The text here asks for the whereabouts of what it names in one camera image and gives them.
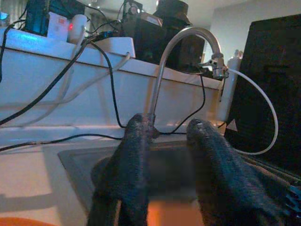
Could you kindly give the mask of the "blue box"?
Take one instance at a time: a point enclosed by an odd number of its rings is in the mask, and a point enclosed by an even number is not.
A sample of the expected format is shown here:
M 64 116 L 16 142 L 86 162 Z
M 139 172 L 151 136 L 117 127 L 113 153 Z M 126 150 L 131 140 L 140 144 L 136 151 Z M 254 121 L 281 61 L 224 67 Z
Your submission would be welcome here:
M 49 23 L 50 0 L 28 0 L 26 4 L 25 30 L 46 36 Z

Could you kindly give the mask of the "white device with red light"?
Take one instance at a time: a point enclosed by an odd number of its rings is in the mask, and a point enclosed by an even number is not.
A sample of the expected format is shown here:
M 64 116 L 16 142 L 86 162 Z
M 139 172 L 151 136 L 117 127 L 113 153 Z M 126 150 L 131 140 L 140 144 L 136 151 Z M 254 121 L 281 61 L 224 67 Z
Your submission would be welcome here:
M 84 14 L 75 15 L 68 27 L 68 43 L 77 43 L 83 33 L 86 32 L 87 17 Z

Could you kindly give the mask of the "stainless steel sink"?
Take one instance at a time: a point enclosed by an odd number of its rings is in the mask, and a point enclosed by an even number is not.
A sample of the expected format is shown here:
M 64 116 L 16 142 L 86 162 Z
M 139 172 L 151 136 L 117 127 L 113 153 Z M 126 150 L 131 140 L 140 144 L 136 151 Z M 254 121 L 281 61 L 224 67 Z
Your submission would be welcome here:
M 75 191 L 87 211 L 98 176 L 114 154 L 116 148 L 97 147 L 65 150 L 58 157 L 69 174 Z M 251 157 L 241 156 L 252 166 L 268 195 L 282 204 L 294 181 L 301 181 L 301 174 L 293 174 Z M 151 201 L 189 203 L 196 200 L 192 161 L 186 141 L 153 143 L 150 146 L 149 197 Z

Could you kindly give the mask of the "orange plate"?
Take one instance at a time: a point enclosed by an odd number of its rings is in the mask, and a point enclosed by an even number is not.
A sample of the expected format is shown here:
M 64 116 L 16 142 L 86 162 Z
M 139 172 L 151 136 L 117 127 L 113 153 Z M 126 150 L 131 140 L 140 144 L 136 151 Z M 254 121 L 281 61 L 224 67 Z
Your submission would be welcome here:
M 47 222 L 28 219 L 28 218 L 15 218 L 3 217 L 0 218 L 0 226 L 56 226 Z

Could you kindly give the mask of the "chrome faucet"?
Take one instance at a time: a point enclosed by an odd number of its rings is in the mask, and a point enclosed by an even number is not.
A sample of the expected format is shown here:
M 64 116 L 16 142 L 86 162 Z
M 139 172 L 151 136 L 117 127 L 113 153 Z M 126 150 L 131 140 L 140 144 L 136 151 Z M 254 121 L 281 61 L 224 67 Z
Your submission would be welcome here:
M 211 60 L 207 62 L 207 65 L 213 68 L 213 77 L 216 79 L 225 77 L 225 73 L 228 69 L 224 65 L 223 54 L 221 52 L 221 47 L 217 38 L 205 28 L 187 27 L 182 29 L 169 41 L 159 62 L 158 73 L 156 77 L 155 86 L 153 88 L 150 109 L 149 109 L 149 114 L 151 115 L 152 124 L 155 124 L 155 118 L 156 118 L 155 111 L 156 111 L 156 106 L 159 97 L 159 90 L 160 90 L 161 80 L 164 74 L 166 61 L 169 57 L 169 54 L 171 53 L 171 51 L 179 41 L 191 35 L 200 36 L 210 44 L 213 54 L 211 56 Z

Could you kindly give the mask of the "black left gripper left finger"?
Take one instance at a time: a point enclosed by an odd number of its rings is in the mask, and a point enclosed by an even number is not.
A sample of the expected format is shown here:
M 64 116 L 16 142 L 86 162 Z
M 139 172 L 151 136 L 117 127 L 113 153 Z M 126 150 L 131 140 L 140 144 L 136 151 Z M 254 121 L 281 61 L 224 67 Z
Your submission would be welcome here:
M 148 154 L 153 115 L 137 113 L 104 169 L 98 174 L 87 226 L 147 226 Z

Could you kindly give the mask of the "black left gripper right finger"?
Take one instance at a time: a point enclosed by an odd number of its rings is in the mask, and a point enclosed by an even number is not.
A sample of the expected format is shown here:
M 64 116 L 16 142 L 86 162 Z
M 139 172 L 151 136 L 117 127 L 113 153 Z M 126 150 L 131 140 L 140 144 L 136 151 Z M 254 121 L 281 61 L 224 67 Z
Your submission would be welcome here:
M 208 121 L 189 122 L 187 145 L 204 226 L 286 226 L 285 181 L 246 163 Z

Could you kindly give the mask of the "black electronics box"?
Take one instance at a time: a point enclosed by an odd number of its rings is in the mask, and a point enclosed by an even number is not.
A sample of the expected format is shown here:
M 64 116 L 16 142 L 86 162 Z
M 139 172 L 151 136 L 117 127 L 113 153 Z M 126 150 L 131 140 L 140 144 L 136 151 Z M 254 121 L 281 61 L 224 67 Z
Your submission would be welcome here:
M 178 42 L 169 54 L 166 67 L 183 73 L 197 73 L 201 61 L 205 40 L 190 35 Z
M 163 20 L 145 12 L 128 15 L 123 21 L 123 32 L 134 42 L 136 59 L 156 63 L 155 51 L 164 36 Z

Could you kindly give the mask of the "black hat-shaped object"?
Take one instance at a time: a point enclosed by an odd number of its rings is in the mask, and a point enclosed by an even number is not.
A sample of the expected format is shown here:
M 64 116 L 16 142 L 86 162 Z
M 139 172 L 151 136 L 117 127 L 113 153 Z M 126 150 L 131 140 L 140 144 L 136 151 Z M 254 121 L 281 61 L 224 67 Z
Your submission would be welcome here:
M 191 25 L 188 19 L 189 5 L 181 0 L 158 0 L 154 16 L 163 21 L 179 23 L 181 25 Z

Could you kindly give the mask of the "black appliance box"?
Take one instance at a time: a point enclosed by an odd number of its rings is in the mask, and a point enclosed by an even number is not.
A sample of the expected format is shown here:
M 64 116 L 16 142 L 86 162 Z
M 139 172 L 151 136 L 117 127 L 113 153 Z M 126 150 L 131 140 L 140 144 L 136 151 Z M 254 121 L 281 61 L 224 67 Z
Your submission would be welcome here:
M 266 164 L 301 174 L 301 14 L 252 22 L 225 137 Z

